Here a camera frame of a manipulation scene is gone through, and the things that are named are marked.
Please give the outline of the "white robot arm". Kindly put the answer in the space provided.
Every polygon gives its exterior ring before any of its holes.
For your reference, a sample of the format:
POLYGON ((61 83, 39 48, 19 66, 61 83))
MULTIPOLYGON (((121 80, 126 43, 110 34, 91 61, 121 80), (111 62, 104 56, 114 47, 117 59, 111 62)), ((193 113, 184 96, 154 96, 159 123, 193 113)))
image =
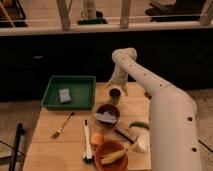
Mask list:
POLYGON ((112 52, 114 71, 108 84, 128 94, 131 76, 151 96, 149 105, 152 171, 202 171, 196 129, 197 106, 182 89, 136 62, 134 48, 112 52))

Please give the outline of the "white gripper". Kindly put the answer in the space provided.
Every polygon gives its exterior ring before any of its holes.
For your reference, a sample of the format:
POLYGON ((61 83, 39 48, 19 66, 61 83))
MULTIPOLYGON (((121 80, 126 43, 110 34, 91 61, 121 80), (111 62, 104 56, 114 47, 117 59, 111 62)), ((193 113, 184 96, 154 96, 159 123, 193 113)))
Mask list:
POLYGON ((108 81, 107 85, 111 86, 113 84, 122 86, 122 90, 126 96, 128 96, 128 88, 126 83, 128 81, 128 73, 122 69, 115 69, 112 73, 110 80, 108 81))

